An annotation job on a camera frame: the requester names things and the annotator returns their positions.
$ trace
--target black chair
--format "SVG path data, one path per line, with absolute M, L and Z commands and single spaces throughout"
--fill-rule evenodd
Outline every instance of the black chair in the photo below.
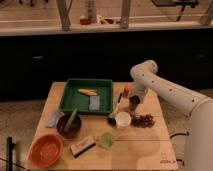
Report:
M 181 5 L 182 8 L 179 12 L 176 21 L 181 20 L 181 17 L 183 15 L 186 6 L 191 6 L 191 8 L 195 8 L 195 6 L 199 4 L 198 0 L 152 0 L 152 3 L 156 7 L 174 7 Z

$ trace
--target dark bowl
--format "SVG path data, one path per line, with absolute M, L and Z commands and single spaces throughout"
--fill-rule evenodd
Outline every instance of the dark bowl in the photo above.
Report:
M 61 136 L 66 139 L 74 138 L 77 136 L 78 132 L 81 129 L 81 119 L 79 116 L 76 116 L 70 130 L 68 132 L 64 132 L 64 127 L 69 120 L 70 115 L 62 116 L 57 123 L 57 130 Z

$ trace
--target green plastic tray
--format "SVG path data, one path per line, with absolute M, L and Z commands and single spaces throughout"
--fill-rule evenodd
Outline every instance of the green plastic tray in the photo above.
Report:
M 89 96 L 81 94 L 78 89 L 95 89 L 100 96 L 100 110 L 89 110 Z M 67 80 L 59 109 L 65 114 L 71 114 L 77 108 L 79 114 L 107 115 L 113 108 L 113 82 L 104 79 Z

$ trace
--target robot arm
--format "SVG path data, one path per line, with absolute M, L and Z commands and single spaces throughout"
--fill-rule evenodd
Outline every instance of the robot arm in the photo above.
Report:
M 140 92 L 144 92 L 146 87 L 151 88 L 186 115 L 191 115 L 194 108 L 209 100 L 209 97 L 203 94 L 156 76 L 157 69 L 157 64 L 152 60 L 135 65 L 131 69 L 135 95 L 141 97 L 143 95 L 140 95 Z
M 142 102 L 146 89 L 150 88 L 184 114 L 191 116 L 184 171 L 212 171 L 213 99 L 156 76 L 157 69 L 157 64 L 152 60 L 131 69 L 130 74 L 134 79 L 131 96 L 138 96 Z

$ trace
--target metal pole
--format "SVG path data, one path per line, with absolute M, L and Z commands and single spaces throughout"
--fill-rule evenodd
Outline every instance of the metal pole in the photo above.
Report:
M 13 140 L 12 137 L 7 138 L 7 164 L 6 171 L 13 171 Z
M 68 31 L 70 29 L 69 11 L 65 0 L 56 0 L 58 11 L 61 19 L 62 30 Z
M 121 23 L 123 29 L 129 27 L 129 13 L 131 8 L 131 0 L 122 0 Z
M 200 24 L 208 26 L 211 24 L 212 19 L 213 19 L 213 1 L 211 2 L 206 13 L 200 18 Z

